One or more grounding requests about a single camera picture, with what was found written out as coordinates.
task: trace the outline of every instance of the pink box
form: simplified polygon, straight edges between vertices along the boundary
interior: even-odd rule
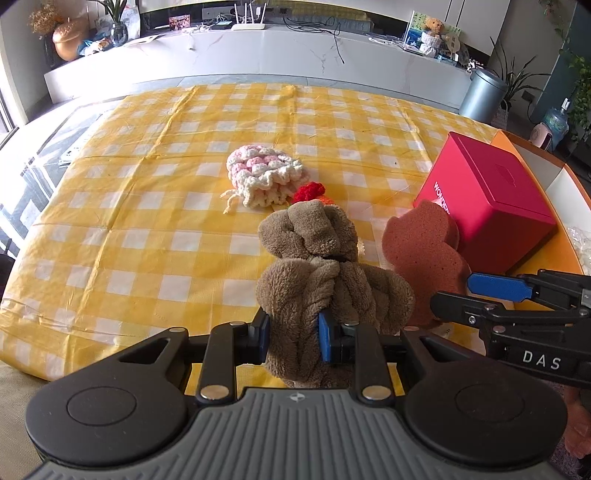
[[[505,273],[556,225],[516,156],[454,132],[414,206],[422,200],[439,200],[456,221],[472,271]]]

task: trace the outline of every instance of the metallic blue trash can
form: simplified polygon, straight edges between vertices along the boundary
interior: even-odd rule
[[[461,116],[490,124],[507,92],[507,84],[484,69],[472,70],[472,84],[460,106]]]

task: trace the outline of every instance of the metal screw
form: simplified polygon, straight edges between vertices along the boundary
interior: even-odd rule
[[[361,394],[367,400],[386,400],[386,398],[392,395],[392,390],[382,385],[370,385],[369,387],[365,387]]]
[[[224,385],[208,385],[199,394],[206,400],[221,400],[230,394],[230,390]]]

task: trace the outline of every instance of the box lid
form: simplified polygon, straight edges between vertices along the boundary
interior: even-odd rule
[[[553,219],[538,187],[516,156],[455,132],[449,135],[464,153],[490,203],[520,208]]]

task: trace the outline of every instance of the black circular cover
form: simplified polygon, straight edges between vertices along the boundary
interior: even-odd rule
[[[503,469],[548,458],[567,418],[552,389],[487,358],[438,365],[407,394],[404,411],[411,431],[438,454]]]
[[[85,467],[133,462],[170,443],[185,425],[184,395],[150,365],[82,370],[43,387],[25,417],[51,459]]]

